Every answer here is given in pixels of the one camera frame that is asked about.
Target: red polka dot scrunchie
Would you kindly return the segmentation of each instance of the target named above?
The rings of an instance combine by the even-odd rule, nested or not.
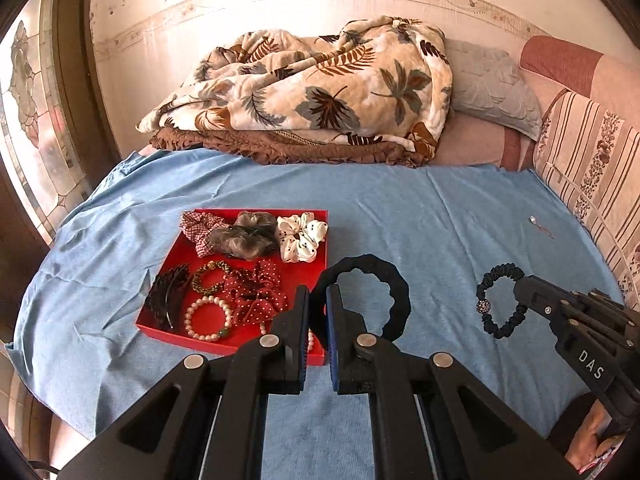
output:
[[[225,278],[223,290],[236,304],[235,326],[264,323],[287,307],[287,295],[280,290],[280,275],[269,260],[258,261],[253,272],[231,271]]]

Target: beaded bracelet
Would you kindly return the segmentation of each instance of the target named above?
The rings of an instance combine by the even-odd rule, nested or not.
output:
[[[311,329],[308,331],[308,339],[306,343],[306,351],[311,352],[314,348],[314,333],[311,332]]]
[[[231,266],[229,264],[226,264],[222,261],[212,260],[193,273],[193,277],[191,279],[191,288],[196,292],[199,292],[200,294],[204,294],[204,296],[207,297],[212,296],[217,291],[219,291],[220,288],[222,288],[224,280],[217,282],[215,285],[210,286],[209,288],[202,286],[202,284],[200,283],[202,275],[208,270],[213,269],[222,269],[225,273],[225,276],[231,272]]]
[[[482,314],[482,325],[484,331],[489,335],[494,336],[496,339],[502,339],[503,337],[509,337],[513,330],[524,321],[527,307],[518,304],[516,310],[513,311],[511,317],[504,322],[504,325],[498,327],[494,322],[489,311],[491,310],[491,303],[485,297],[485,291],[491,288],[499,278],[507,277],[511,278],[514,282],[517,282],[524,276],[524,272],[520,267],[516,267],[515,264],[501,264],[495,266],[490,272],[486,273],[482,278],[482,282],[478,284],[476,289],[476,297],[478,303],[476,304],[476,310]]]
[[[193,314],[195,314],[196,310],[207,303],[216,304],[224,311],[225,326],[213,334],[201,335],[193,329],[191,319],[193,318]],[[184,314],[184,329],[187,331],[187,334],[194,339],[199,339],[200,341],[218,341],[219,339],[229,335],[229,331],[233,327],[233,312],[234,311],[231,306],[223,298],[203,296],[201,299],[191,303],[191,306],[187,308],[187,312]],[[265,335],[266,333],[267,327],[264,323],[260,323],[260,334]]]

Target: hair clip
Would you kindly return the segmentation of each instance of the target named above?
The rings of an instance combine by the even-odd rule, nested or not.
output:
[[[143,306],[151,310],[161,330],[175,332],[188,282],[187,265],[174,267],[156,276]]]

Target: red tray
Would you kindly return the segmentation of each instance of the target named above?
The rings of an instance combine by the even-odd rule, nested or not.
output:
[[[218,216],[222,216],[227,222],[232,224],[238,213],[244,211],[244,209],[197,209],[197,211],[206,211]],[[304,212],[311,212],[315,215],[316,220],[327,222],[328,215],[325,210],[305,209],[261,209],[261,211],[267,211],[274,216],[291,216],[300,215]],[[220,254],[212,254],[199,258],[195,251],[194,244],[184,235],[182,232],[178,235],[175,243],[172,245],[171,250],[167,254],[162,267],[159,272],[165,272],[172,267],[189,264],[189,271],[193,274],[197,269],[206,264],[210,260],[224,260],[233,269],[239,269],[241,267],[245,269],[253,269],[255,262],[246,262],[236,258],[227,258]],[[280,259],[280,254],[275,251],[270,256],[261,258],[265,260],[271,260],[278,266],[280,278],[282,280],[282,290],[287,295],[287,304],[289,308],[293,307],[293,301],[295,298],[295,291],[298,285],[306,285],[311,290],[318,280],[320,273],[326,268],[326,241],[322,242],[318,247],[318,256],[310,263],[297,263],[286,264]],[[212,270],[203,275],[202,285],[210,286],[216,283],[221,278],[220,270]],[[193,348],[201,352],[207,352],[210,354],[230,355],[233,354],[240,346],[247,341],[258,337],[260,335],[260,328],[257,325],[239,326],[231,329],[231,334],[225,337],[223,340],[217,342],[200,341],[189,337],[184,330],[184,313],[188,306],[193,303],[202,295],[195,292],[191,287],[188,288],[187,293],[184,296],[182,307],[180,310],[180,323],[179,332],[165,332],[156,328],[156,322],[154,316],[146,308],[142,308],[136,319],[136,326],[146,335],[153,339],[158,339],[165,343],[171,343],[185,348]],[[200,334],[210,334],[217,332],[224,325],[225,316],[220,307],[213,304],[207,304],[201,306],[197,313],[194,314],[191,319],[193,329]],[[267,330],[270,329],[271,323],[267,323]],[[320,345],[318,339],[314,339],[314,346],[307,355],[306,362],[309,365],[322,366],[324,365],[324,350]]]

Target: stained glass window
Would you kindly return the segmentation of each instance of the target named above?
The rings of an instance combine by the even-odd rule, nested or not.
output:
[[[47,244],[92,191],[60,107],[52,1],[29,0],[0,42],[0,155]]]

